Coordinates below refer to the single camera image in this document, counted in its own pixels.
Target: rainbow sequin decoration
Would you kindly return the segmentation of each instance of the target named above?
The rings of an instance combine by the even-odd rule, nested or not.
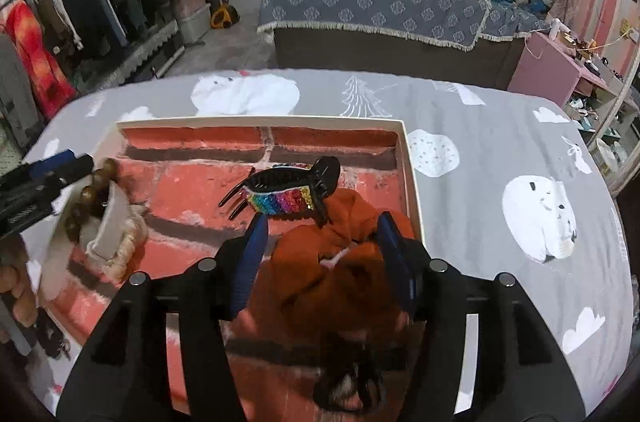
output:
[[[257,213],[268,216],[292,215],[314,209],[309,186],[294,187],[271,193],[256,193],[244,187],[242,195]]]

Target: orange fabric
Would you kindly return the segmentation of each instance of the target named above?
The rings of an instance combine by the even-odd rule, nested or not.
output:
[[[276,296],[291,334],[393,330],[400,310],[378,245],[367,241],[386,209],[373,208],[350,189],[337,189],[324,203],[331,222],[321,229],[292,229],[280,238],[271,257]],[[396,211],[391,214],[402,235],[414,238],[409,219]],[[334,268],[320,264],[347,247],[349,252]]]
[[[27,70],[40,112],[51,120],[76,95],[76,90],[44,48],[40,24],[24,0],[18,0],[11,8],[5,27]]]

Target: red garment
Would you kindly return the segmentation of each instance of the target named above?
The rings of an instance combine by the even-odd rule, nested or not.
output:
[[[76,95],[76,90],[44,48],[40,24],[24,0],[18,0],[9,11],[5,27],[29,74],[40,112],[51,120]]]

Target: metal screw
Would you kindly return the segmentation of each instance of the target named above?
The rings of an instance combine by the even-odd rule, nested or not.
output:
[[[144,272],[134,272],[129,277],[129,283],[132,285],[142,285],[146,280],[146,274]]]
[[[209,272],[209,271],[213,271],[213,269],[215,269],[217,263],[216,260],[213,258],[205,258],[205,259],[201,259],[198,262],[198,269],[200,269],[203,272]]]
[[[449,268],[449,265],[447,265],[447,262],[443,259],[432,259],[429,262],[429,268],[433,272],[445,272]]]
[[[500,274],[498,276],[498,281],[505,287],[513,287],[516,284],[516,278],[513,277],[513,274],[509,274],[508,272]]]

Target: brown bead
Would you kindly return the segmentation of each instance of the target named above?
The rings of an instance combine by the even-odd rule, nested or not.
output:
[[[96,199],[98,198],[98,192],[95,190],[93,186],[87,186],[82,188],[82,192],[80,193],[80,202],[91,208],[93,204],[95,204]]]
[[[118,179],[118,163],[113,158],[106,158],[102,163],[102,169],[106,171],[107,176],[116,181]]]
[[[109,174],[104,169],[97,169],[94,171],[91,184],[97,191],[107,189],[110,182],[111,179],[109,179]]]
[[[89,216],[89,211],[87,210],[84,204],[81,204],[80,202],[78,202],[77,204],[74,204],[72,206],[71,216],[79,224],[84,224],[87,217]]]
[[[77,243],[80,240],[80,224],[76,219],[69,217],[65,220],[65,232],[69,241]]]

